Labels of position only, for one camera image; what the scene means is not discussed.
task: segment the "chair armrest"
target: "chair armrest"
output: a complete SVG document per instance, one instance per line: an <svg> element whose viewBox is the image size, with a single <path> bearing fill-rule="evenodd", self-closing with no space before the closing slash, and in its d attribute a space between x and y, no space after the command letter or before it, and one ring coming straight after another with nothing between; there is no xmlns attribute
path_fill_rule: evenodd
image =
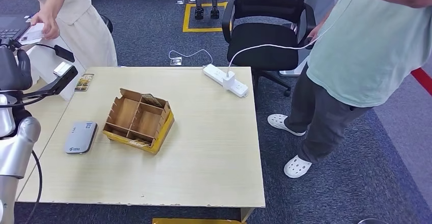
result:
<svg viewBox="0 0 432 224"><path fill-rule="evenodd" d="M300 47L306 46L310 43L310 38L308 38L308 35L311 33L311 31L316 27L316 20L315 20L315 14L313 13L313 9L310 5L304 4L305 10L306 10L306 32L303 36L302 40L299 43ZM306 49L312 49L313 45L307 47Z"/></svg>
<svg viewBox="0 0 432 224"><path fill-rule="evenodd" d="M231 21L234 25L234 19L232 18L232 10L234 9L235 1L229 1L222 17L222 32L224 33L225 41L231 42Z"/></svg>

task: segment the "gray carpet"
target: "gray carpet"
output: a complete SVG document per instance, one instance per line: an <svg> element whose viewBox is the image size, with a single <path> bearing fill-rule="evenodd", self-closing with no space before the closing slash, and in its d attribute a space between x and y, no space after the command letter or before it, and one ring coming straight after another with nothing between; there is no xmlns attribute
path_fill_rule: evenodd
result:
<svg viewBox="0 0 432 224"><path fill-rule="evenodd" d="M2 13L37 11L33 0L1 0ZM222 33L183 33L184 5L176 0L93 0L114 23L120 65L166 66L168 51L190 54L207 49L216 65L227 64ZM185 59L186 66L208 62L205 54ZM295 79L287 79L294 85ZM284 89L260 82L256 109L266 208L248 223L356 224L375 217L393 224L432 223L432 213L397 154L374 111L346 131L346 142L299 179L289 179L283 166L296 154L301 138L266 122L272 113L289 113ZM16 222L23 223L33 204L17 203ZM32 223L151 223L154 217L238 219L238 209L41 204Z"/></svg>

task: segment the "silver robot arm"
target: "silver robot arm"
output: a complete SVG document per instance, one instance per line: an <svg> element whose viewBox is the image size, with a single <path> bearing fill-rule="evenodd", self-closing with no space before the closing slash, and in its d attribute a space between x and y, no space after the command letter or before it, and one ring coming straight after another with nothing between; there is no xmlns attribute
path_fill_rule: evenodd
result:
<svg viewBox="0 0 432 224"><path fill-rule="evenodd" d="M63 62L53 71L55 81L24 94L32 85L32 76L30 59L20 47L16 41L0 39L0 224L14 223L18 181L25 176L31 154L36 157L33 145L41 126L25 106L58 95L78 75L74 66ZM16 49L18 64L13 54Z"/></svg>

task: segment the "laptop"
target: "laptop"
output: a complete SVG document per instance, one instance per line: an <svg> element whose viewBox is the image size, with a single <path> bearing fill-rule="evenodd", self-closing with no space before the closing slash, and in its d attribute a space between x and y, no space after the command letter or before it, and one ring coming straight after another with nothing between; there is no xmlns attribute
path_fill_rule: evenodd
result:
<svg viewBox="0 0 432 224"><path fill-rule="evenodd" d="M24 15L0 15L0 38L18 39L29 29L30 23Z"/></svg>

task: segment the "white power strip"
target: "white power strip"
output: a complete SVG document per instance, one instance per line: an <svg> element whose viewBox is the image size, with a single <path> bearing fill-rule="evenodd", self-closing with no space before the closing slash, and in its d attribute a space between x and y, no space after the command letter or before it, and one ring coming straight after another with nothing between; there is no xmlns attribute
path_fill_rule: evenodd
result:
<svg viewBox="0 0 432 224"><path fill-rule="evenodd" d="M203 72L206 76L219 83L226 90L230 90L238 97L242 98L248 95L248 86L235 79L234 72L230 71L229 76L227 76L226 72L223 72L212 64L204 67Z"/></svg>

